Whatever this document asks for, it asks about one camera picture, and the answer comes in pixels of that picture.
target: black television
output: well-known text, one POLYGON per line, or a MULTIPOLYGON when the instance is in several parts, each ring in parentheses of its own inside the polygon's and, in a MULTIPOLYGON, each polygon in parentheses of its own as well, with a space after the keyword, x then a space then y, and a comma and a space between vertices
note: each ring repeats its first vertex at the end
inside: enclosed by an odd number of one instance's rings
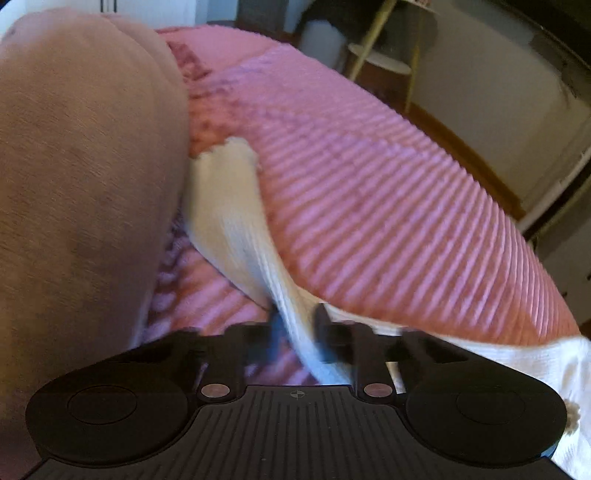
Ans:
POLYGON ((591 67, 591 0, 498 0, 591 67))

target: pink bedspread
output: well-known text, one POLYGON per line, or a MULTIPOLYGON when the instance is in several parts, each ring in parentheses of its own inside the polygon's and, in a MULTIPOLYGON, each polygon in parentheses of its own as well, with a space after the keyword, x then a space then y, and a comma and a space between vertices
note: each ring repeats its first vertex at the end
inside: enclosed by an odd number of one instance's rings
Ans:
MULTIPOLYGON (((299 286, 352 313, 480 342, 579 334, 511 220, 389 107, 256 34, 200 27, 162 35, 189 72, 193 153, 230 134, 259 153, 269 227, 299 286)), ((265 319, 175 226, 147 337, 186 326, 217 334, 265 319)), ((286 349, 256 381, 311 380, 286 349)))

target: circular black disc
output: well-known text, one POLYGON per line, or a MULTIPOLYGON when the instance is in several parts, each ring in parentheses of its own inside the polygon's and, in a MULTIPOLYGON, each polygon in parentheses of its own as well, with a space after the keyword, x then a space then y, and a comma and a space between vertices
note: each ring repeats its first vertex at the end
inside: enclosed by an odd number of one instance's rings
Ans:
POLYGON ((409 393, 406 412, 429 446, 487 466, 552 452, 566 425, 566 407, 554 390, 486 361, 441 365, 409 393))
POLYGON ((141 458, 185 425, 187 397, 144 365, 105 364, 60 377, 27 407, 35 444, 81 465, 114 465, 141 458))

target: ribbed pink blanket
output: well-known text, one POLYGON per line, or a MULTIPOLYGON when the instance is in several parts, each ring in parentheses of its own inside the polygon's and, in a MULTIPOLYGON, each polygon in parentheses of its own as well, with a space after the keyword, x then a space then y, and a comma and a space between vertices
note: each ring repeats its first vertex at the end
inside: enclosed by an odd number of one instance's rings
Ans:
MULTIPOLYGON (((256 34, 161 34, 191 92, 193 154, 229 134, 249 141, 273 239, 300 287, 352 313, 478 342, 579 334, 511 220, 396 112, 256 34)), ((172 229, 148 339, 186 326, 217 334, 266 315, 172 229)), ((255 381, 311 379, 286 349, 255 381)))

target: pink blanket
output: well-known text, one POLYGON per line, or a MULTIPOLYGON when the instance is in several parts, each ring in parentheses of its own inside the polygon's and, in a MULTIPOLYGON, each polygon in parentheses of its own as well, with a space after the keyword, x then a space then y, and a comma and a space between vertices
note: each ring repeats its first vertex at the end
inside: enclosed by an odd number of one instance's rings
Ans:
MULTIPOLYGON (((538 345, 579 330, 483 188, 389 107, 290 46, 223 27, 162 33, 191 92, 193 153, 260 155, 271 233, 296 283, 341 309, 440 335, 538 345)), ((179 226, 147 338, 266 319, 179 226)), ((310 381, 286 349, 256 381, 310 381)))

